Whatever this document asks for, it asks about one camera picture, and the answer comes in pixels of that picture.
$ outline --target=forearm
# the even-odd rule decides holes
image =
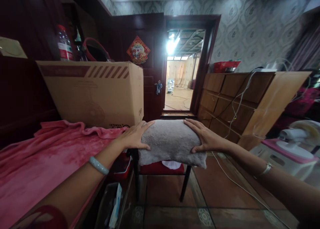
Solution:
[[[227,153],[252,176],[266,169],[266,162],[234,144]],[[320,192],[292,175],[273,167],[257,181],[270,191],[300,221],[319,222]]]
[[[122,151],[121,148],[115,147],[119,145],[111,143],[95,156],[106,168],[110,168],[119,152]],[[70,225],[103,177],[104,175],[90,163],[86,163],[40,201],[35,209],[44,205],[52,205],[63,213]]]

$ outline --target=bottle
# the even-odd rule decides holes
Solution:
[[[73,61],[71,43],[66,33],[66,28],[58,24],[58,47],[61,61]]]

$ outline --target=pink fleece blanket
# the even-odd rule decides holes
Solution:
[[[41,123],[34,138],[0,151],[0,224],[11,227],[56,186],[127,128],[85,129],[82,122]]]

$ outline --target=plastic stool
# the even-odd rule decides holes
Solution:
[[[304,158],[294,155],[276,145],[279,139],[264,140],[250,152],[283,171],[304,181],[318,161],[316,156]]]

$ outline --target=ceiling light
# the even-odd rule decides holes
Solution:
[[[171,39],[168,41],[168,43],[167,43],[168,55],[172,55],[174,53],[174,50],[176,49],[179,41],[180,41],[180,37],[177,38],[176,40]]]

